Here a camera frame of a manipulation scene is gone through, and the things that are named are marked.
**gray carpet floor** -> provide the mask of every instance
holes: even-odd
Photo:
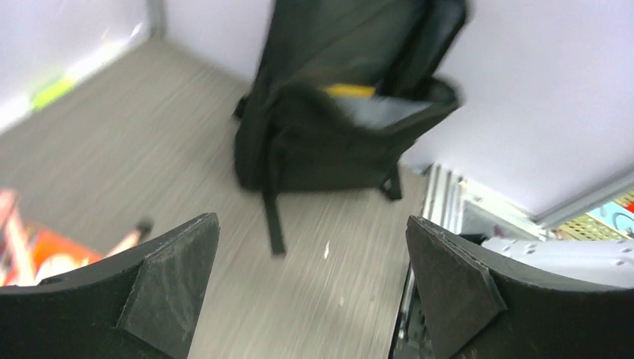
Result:
[[[282,195],[289,254],[272,259],[260,198],[233,173],[230,115],[247,89],[146,43],[4,133],[0,184],[19,190],[24,217],[99,251],[141,216],[158,235],[216,212],[221,239],[190,358],[386,358],[424,178],[404,171],[398,203],[378,191]]]

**black strap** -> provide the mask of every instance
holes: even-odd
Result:
[[[236,104],[236,109],[233,110],[233,117],[236,120],[241,120],[244,115],[244,110],[247,108],[247,101],[249,100],[249,95],[244,95]]]
[[[403,198],[401,190],[401,177],[398,175],[398,165],[395,165],[387,175],[385,182],[379,187],[388,200],[400,200]]]
[[[286,255],[286,246],[284,245],[280,213],[277,211],[277,193],[265,191],[262,193],[262,199],[264,200],[264,210],[266,211],[268,235],[271,238],[271,252],[273,252],[274,256],[284,256]]]
[[[268,235],[271,240],[271,252],[274,256],[286,255],[284,245],[284,235],[280,222],[280,213],[277,210],[277,184],[280,181],[280,161],[277,158],[278,151],[273,144],[270,144],[266,167],[268,176],[265,181],[262,200],[266,211],[266,221],[268,224]]]

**white wall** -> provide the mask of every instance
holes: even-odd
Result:
[[[146,33],[144,0],[0,1],[0,132],[100,46]]]
[[[271,0],[166,0],[167,38],[243,79],[253,79]]]
[[[405,156],[539,214],[634,159],[634,1],[477,0],[442,67],[467,103]],[[169,38],[245,78],[270,0],[167,0]]]

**yellow item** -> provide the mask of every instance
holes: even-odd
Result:
[[[353,97],[371,97],[375,95],[376,89],[372,86],[334,84],[323,88],[323,90],[332,97],[353,96]]]
[[[48,86],[35,95],[31,105],[35,111],[45,108],[51,102],[69,93],[77,84],[77,81],[67,77],[58,80],[53,85]]]

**metal panel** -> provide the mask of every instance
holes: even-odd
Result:
[[[634,188],[634,167],[612,177],[609,181],[595,187],[587,194],[580,195],[564,205],[535,218],[541,226],[554,228],[576,217],[590,212]]]

